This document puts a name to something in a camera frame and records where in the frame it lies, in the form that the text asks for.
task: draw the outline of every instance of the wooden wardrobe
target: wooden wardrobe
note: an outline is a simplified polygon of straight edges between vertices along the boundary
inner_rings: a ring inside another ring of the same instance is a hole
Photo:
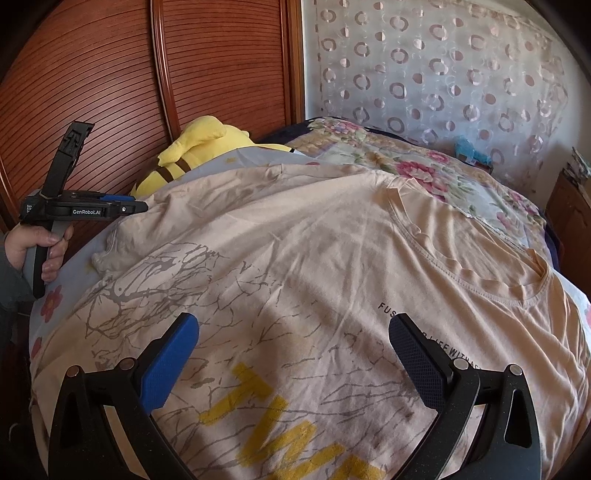
[[[66,187],[121,194],[192,119],[256,140],[303,102],[300,0],[63,0],[0,83],[0,227],[71,121],[95,128]],[[70,254],[104,227],[79,222]]]

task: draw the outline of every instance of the yellow printed letter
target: yellow printed letter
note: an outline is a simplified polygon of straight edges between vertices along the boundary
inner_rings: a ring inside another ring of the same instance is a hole
[[[316,452],[310,459],[301,462],[298,466],[293,466],[306,445],[310,443],[316,427],[309,421],[303,421],[265,444],[286,408],[287,401],[284,398],[277,396],[273,399],[251,437],[238,454],[238,461],[244,466],[262,462],[289,446],[281,459],[278,470],[272,473],[269,478],[273,480],[300,480],[330,462],[345,449],[341,445],[333,443]]]
[[[382,469],[364,462],[361,458],[351,455],[338,467],[329,480],[348,480],[350,477],[359,480],[382,480],[386,475]]]
[[[212,408],[202,412],[199,420],[205,425],[213,425],[222,417],[235,410],[236,407],[251,395],[259,400],[266,399],[273,393],[273,389],[245,364],[237,364],[232,368],[232,373],[240,380],[240,385],[234,388],[228,395],[217,402]]]

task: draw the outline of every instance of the metal screw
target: metal screw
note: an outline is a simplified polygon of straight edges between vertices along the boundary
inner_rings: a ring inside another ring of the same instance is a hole
[[[135,365],[135,359],[131,358],[130,356],[124,358],[121,362],[119,362],[119,368],[121,370],[130,370]]]
[[[80,367],[78,365],[72,365],[68,370],[66,370],[66,375],[70,378],[75,377],[80,373]]]
[[[456,358],[453,361],[453,365],[454,367],[456,367],[458,370],[468,370],[468,367],[470,366],[468,364],[468,362],[466,362],[463,358]]]
[[[520,376],[523,373],[523,370],[519,365],[512,364],[509,366],[509,371],[515,375],[516,377]]]

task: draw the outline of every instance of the hand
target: hand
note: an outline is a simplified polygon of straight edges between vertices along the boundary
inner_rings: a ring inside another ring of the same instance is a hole
[[[46,282],[52,282],[57,277],[57,272],[64,262],[64,254],[68,248],[68,242],[72,238],[74,227],[71,225],[64,233],[64,238],[60,239],[55,234],[48,232],[42,226],[17,225],[7,235],[4,240],[4,250],[10,264],[16,270],[22,270],[25,264],[27,248],[51,247],[47,260],[43,264],[41,279]]]

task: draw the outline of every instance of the finger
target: finger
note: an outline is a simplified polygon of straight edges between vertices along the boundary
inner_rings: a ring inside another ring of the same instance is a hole
[[[74,235],[74,225],[70,224],[70,226],[64,232],[64,238],[69,241],[72,239],[72,235]]]
[[[48,258],[63,257],[68,249],[68,240],[62,238],[61,241],[49,249]]]
[[[57,278],[57,272],[49,272],[49,273],[42,273],[41,274],[41,279],[43,281],[46,281],[48,283],[51,283],[52,281],[54,281]]]
[[[60,241],[54,233],[48,232],[42,226],[18,225],[12,232],[12,244],[19,250],[25,250],[39,245],[51,247]]]
[[[43,266],[41,267],[42,273],[57,272],[60,269],[63,261],[64,261],[64,257],[58,257],[58,258],[52,258],[50,260],[46,260],[43,263]]]

